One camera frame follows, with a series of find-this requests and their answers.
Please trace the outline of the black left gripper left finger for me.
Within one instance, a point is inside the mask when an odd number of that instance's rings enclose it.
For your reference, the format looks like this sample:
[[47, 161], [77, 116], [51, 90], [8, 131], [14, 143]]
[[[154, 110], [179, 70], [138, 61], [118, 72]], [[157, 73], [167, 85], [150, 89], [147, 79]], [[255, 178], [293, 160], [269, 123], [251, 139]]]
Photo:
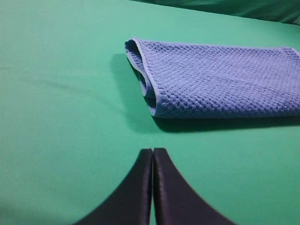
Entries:
[[148, 225], [152, 199], [152, 149], [140, 150], [118, 187], [76, 225]]

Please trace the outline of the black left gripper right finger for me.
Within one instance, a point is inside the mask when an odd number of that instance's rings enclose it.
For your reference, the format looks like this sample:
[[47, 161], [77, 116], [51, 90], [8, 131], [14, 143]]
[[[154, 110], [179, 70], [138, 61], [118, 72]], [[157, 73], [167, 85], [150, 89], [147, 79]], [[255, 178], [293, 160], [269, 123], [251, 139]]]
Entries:
[[153, 151], [153, 199], [158, 225], [233, 225], [185, 181], [164, 148]]

